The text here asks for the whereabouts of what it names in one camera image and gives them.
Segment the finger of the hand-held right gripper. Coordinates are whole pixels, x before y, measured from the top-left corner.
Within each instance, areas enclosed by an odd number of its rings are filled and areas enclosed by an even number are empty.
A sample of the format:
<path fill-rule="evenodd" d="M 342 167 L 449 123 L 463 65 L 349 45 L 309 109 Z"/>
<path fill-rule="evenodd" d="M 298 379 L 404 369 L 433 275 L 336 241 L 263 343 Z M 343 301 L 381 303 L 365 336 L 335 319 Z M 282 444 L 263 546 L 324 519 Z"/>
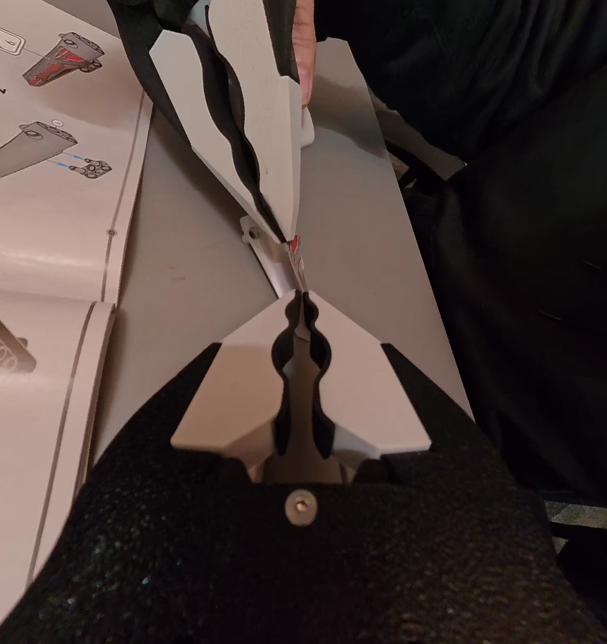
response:
<path fill-rule="evenodd" d="M 222 94 L 211 90 L 214 111 L 207 103 L 206 86 L 212 76 L 203 71 L 193 39 L 162 30 L 149 52 L 189 145 L 219 182 L 276 243 L 284 242 L 275 221 L 260 206 L 257 183 L 249 176 L 231 111 L 221 105 Z"/>
<path fill-rule="evenodd" d="M 303 110 L 292 44 L 295 5 L 212 1 L 206 12 L 259 205 L 280 242 L 294 239 L 299 212 Z"/>

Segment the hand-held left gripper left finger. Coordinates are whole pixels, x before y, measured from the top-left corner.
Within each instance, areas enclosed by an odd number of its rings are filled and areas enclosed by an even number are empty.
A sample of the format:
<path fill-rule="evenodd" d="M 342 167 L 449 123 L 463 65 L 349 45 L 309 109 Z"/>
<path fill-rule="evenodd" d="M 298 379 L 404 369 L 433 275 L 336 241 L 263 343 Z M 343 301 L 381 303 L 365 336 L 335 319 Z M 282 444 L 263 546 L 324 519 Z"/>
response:
<path fill-rule="evenodd" d="M 217 345 L 172 447 L 240 461 L 285 454 L 291 437 L 285 366 L 294 355 L 301 303 L 302 293 L 292 290 Z"/>

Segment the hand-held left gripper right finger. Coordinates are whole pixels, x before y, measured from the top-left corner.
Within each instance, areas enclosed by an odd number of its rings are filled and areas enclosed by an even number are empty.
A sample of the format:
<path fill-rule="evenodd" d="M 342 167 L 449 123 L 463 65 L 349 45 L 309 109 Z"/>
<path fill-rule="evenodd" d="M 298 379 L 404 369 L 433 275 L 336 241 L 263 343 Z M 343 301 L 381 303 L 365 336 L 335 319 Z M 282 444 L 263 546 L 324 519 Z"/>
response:
<path fill-rule="evenodd" d="M 365 461 L 424 453 L 431 439 L 384 345 L 314 292 L 304 292 L 313 383 L 312 430 L 320 455 L 350 481 Z"/>

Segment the red white sticker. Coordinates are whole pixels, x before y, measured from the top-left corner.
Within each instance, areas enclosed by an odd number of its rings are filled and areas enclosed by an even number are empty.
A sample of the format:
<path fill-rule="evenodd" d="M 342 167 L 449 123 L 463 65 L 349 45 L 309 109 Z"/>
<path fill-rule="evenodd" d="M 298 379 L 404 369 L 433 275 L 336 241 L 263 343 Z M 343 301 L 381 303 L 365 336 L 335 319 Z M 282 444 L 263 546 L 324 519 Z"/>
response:
<path fill-rule="evenodd" d="M 308 285 L 305 278 L 305 264 L 301 253 L 301 238 L 296 235 L 291 241 L 286 242 L 285 248 L 298 288 L 301 292 L 307 292 Z"/>

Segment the white curved toy panel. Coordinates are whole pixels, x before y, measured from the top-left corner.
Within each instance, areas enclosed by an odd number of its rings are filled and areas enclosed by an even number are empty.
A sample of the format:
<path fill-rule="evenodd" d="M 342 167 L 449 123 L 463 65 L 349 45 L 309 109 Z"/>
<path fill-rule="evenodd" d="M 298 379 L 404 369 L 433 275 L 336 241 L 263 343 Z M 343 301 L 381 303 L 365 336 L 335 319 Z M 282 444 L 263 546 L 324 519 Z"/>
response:
<path fill-rule="evenodd" d="M 249 216 L 240 219 L 242 241 L 254 251 L 278 297 L 298 287 L 289 255 L 274 243 Z M 340 484 L 341 467 L 319 454 L 312 431 L 313 381 L 318 367 L 310 357 L 310 335 L 303 319 L 293 338 L 294 353 L 285 365 L 291 399 L 292 429 L 284 455 L 273 455 L 262 465 L 262 482 L 320 482 Z"/>

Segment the person's right hand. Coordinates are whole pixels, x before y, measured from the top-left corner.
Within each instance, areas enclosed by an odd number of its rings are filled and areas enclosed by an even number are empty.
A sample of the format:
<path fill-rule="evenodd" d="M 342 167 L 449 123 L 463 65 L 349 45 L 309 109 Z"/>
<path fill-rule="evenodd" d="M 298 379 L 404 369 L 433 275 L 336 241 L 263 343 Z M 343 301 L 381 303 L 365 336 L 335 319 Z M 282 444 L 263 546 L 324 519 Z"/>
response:
<path fill-rule="evenodd" d="M 303 109 L 309 105 L 314 82 L 317 49 L 314 8 L 314 1 L 296 1 L 292 26 L 292 45 L 298 68 Z"/>

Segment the paper instruction booklet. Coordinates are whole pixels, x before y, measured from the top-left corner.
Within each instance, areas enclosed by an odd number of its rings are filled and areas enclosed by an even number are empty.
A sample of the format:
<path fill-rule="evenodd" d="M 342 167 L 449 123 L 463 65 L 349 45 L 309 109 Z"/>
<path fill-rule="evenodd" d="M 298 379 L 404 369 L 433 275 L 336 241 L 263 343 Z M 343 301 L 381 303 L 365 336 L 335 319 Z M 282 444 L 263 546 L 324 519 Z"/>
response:
<path fill-rule="evenodd" d="M 0 1 L 0 582 L 29 583 L 90 319 L 118 300 L 151 103 L 121 41 Z"/>

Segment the person's black sweatshirt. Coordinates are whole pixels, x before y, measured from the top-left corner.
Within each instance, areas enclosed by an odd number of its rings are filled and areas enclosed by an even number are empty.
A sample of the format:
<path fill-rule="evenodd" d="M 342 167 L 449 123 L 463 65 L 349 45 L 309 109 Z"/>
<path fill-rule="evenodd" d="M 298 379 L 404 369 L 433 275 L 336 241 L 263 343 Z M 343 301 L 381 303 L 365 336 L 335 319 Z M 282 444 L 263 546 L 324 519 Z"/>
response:
<path fill-rule="evenodd" d="M 315 1 L 370 89 L 466 166 L 404 201 L 476 425 L 392 346 L 429 453 L 364 463 L 337 643 L 607 643 L 607 1 Z"/>

